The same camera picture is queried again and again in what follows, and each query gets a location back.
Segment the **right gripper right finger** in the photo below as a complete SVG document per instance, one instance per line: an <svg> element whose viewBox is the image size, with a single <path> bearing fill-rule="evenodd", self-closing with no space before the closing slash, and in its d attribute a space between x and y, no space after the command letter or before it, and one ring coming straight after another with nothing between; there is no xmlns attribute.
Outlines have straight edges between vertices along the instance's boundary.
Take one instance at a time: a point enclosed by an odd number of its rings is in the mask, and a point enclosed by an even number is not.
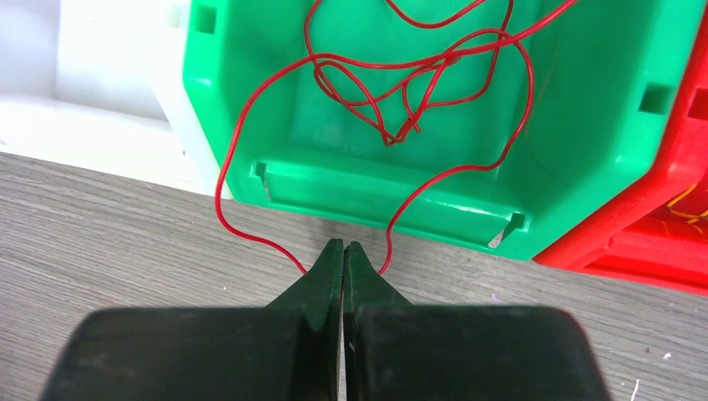
<svg viewBox="0 0 708 401"><path fill-rule="evenodd" d="M345 251L343 329L350 400L606 400L584 330L566 311L420 305Z"/></svg>

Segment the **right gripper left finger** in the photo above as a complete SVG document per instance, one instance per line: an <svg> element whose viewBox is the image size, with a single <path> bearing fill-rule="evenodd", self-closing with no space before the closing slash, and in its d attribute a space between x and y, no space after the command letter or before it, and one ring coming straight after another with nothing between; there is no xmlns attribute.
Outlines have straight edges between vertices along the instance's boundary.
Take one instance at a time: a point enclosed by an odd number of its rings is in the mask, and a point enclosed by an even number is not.
<svg viewBox="0 0 708 401"><path fill-rule="evenodd" d="M43 400L334 400L344 244L263 307L121 307L74 330Z"/></svg>

